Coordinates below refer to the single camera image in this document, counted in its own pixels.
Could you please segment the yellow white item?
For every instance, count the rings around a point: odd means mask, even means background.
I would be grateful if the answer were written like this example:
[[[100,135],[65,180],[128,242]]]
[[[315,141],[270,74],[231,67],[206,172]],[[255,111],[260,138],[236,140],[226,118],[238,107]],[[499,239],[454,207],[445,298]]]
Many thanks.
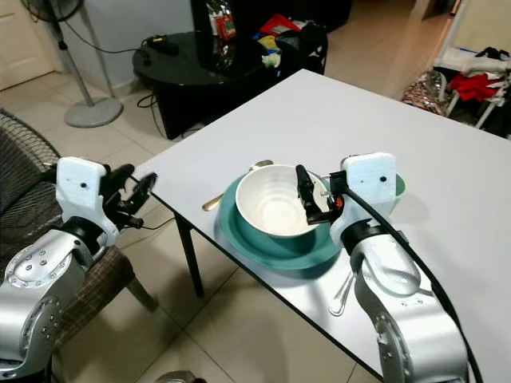
[[[270,50],[260,58],[267,69],[278,69],[281,65],[282,55],[277,50]]]

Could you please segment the white drying rack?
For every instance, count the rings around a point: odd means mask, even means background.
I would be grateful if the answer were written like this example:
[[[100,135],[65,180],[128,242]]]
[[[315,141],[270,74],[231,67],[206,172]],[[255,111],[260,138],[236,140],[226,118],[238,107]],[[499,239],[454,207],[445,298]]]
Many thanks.
[[[481,53],[463,48],[445,48],[445,51],[438,56],[434,62],[434,68],[437,70],[453,70],[456,74],[472,76],[478,73],[492,73],[501,78],[501,87],[497,89],[497,94],[492,98],[477,102],[482,107],[482,113],[475,118],[474,127],[481,130],[486,120],[493,113],[493,110],[499,109],[506,102],[506,96],[511,89],[511,53],[504,50],[492,49],[483,50]],[[450,79],[446,79],[446,111],[448,116],[454,112],[459,103],[469,101],[460,101],[458,93],[450,88],[450,81],[456,76],[454,74]]]

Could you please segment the white door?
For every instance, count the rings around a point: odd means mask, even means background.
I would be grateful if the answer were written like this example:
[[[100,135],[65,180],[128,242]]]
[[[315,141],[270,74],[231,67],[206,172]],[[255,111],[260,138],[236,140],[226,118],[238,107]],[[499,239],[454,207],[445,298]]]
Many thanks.
[[[21,0],[0,0],[1,89],[53,72]]]

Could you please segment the shiny patterned bag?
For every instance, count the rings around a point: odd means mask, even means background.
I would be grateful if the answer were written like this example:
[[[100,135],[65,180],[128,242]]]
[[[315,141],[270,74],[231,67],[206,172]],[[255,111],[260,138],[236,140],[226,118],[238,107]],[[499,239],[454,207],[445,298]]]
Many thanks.
[[[399,100],[405,105],[415,106],[439,116],[448,116],[446,87],[448,87],[448,81],[444,74],[437,70],[428,70],[428,72],[420,73],[419,77],[405,88]]]

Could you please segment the teal plate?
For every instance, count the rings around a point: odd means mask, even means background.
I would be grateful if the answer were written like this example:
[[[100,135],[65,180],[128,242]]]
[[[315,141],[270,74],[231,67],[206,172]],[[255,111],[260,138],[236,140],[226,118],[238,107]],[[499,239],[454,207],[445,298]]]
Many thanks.
[[[330,237],[328,226],[317,226],[309,233],[293,238],[271,237],[255,227],[240,214],[235,192],[241,176],[225,190],[218,208],[218,226],[223,237],[245,258],[275,270],[306,270],[332,263],[342,252]]]

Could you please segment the black bag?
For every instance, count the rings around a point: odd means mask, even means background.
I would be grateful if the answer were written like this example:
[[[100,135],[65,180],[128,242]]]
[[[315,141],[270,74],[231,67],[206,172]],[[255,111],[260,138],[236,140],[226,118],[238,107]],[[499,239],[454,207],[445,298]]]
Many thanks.
[[[323,74],[329,41],[327,30],[318,23],[307,23],[301,30],[285,30],[276,36],[281,77],[290,77],[301,69]]]

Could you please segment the small black device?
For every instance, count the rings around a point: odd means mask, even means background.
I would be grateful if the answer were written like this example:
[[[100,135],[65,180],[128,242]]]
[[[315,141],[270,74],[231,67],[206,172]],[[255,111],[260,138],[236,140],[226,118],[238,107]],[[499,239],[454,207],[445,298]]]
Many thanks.
[[[180,47],[172,39],[172,35],[154,35],[144,40],[144,45],[150,50],[168,56],[176,56],[180,52]]]

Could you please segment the large black fan grille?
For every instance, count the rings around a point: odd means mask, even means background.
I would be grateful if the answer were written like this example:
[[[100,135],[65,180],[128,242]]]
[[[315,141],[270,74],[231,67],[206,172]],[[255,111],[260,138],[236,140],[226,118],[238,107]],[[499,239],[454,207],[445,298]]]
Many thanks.
[[[52,165],[54,146],[21,118],[0,110],[0,262],[61,225]]]

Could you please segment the gold spoon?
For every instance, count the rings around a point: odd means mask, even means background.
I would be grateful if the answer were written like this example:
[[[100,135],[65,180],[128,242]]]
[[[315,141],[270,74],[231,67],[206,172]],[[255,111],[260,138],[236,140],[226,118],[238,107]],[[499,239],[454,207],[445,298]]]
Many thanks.
[[[258,163],[251,165],[251,167],[248,169],[248,172],[253,172],[256,169],[260,169],[263,167],[269,167],[269,165],[272,165],[272,164],[273,164],[273,160],[261,160],[261,161],[258,161]],[[225,196],[224,193],[220,193],[215,198],[212,198],[208,202],[205,202],[204,204],[202,204],[202,209],[204,209],[204,211],[212,211],[212,209],[215,209],[218,207],[218,205],[220,204],[220,201],[223,199],[224,196]]]

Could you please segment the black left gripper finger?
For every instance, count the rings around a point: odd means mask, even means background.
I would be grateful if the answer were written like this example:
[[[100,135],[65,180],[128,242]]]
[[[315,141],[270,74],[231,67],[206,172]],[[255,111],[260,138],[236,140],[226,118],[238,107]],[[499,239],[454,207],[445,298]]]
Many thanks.
[[[156,186],[157,174],[150,172],[149,174],[142,176],[132,189],[132,195],[130,196],[130,212],[136,214],[143,204],[149,200],[151,190]]]
[[[134,165],[124,164],[119,168],[110,169],[107,165],[107,175],[105,176],[105,194],[106,196],[112,196],[117,191],[125,188],[125,182],[128,178],[131,178],[135,171]]]

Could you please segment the clear bottle with red label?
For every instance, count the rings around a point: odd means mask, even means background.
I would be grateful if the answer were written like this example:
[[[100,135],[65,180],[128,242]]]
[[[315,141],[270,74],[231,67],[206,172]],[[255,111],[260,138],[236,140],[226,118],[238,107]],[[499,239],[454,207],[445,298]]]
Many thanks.
[[[233,65],[237,51],[237,32],[232,7],[227,0],[204,0],[204,4],[211,23],[212,36],[215,37],[216,67],[226,70]]]

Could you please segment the red packet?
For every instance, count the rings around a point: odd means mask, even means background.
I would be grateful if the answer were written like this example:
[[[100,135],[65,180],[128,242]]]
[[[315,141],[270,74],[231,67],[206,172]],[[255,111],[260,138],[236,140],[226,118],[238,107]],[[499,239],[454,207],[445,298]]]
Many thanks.
[[[259,28],[259,33],[260,35],[278,36],[281,33],[289,32],[289,30],[300,32],[302,28],[284,15],[274,14]]]

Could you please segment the grey pedestal fan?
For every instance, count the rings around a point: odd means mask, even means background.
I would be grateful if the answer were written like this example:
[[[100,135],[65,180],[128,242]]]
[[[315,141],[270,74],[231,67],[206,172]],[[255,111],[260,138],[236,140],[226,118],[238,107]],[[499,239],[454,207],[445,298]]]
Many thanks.
[[[85,0],[21,0],[26,8],[40,21],[46,23],[49,33],[56,42],[61,54],[61,60],[67,65],[70,74],[73,74],[77,87],[84,99],[74,103],[67,109],[65,122],[75,128],[97,128],[113,123],[123,112],[120,101],[110,97],[93,99],[81,79],[79,69],[69,53],[65,43],[65,36],[61,30],[61,22],[67,21],[81,8]]]

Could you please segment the black round table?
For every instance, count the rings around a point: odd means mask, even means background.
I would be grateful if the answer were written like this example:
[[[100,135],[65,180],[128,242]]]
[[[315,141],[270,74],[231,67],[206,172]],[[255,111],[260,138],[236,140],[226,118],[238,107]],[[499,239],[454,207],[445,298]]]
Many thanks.
[[[153,92],[169,139],[194,124],[212,123],[286,79],[280,69],[263,65],[266,48],[252,38],[236,39],[235,60],[226,70],[216,66],[214,36],[193,30],[172,39],[180,47],[176,56],[154,52],[143,41],[132,57],[133,72]]]

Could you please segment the white ribbed bowl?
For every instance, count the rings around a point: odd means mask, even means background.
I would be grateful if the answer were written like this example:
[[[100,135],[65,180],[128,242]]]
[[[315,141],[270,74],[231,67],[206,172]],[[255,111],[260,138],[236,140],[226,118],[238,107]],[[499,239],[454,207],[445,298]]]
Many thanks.
[[[291,164],[271,164],[242,176],[235,190],[235,207],[259,232],[289,239],[313,232],[320,225],[307,221],[299,196],[299,174]]]

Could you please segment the grey robot foot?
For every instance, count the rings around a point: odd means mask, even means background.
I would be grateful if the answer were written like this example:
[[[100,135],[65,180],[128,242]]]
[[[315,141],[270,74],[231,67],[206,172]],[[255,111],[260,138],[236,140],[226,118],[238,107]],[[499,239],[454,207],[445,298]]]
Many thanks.
[[[207,381],[194,375],[189,369],[176,369],[163,373],[153,383],[207,383]]]

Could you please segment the red cloth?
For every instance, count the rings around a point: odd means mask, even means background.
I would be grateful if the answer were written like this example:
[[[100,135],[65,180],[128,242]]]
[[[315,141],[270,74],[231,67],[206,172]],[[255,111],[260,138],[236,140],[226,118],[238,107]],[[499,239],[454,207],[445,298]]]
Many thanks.
[[[481,101],[492,98],[501,87],[501,78],[492,73],[478,73],[472,76],[456,74],[450,81],[450,88],[458,93],[460,101]]]

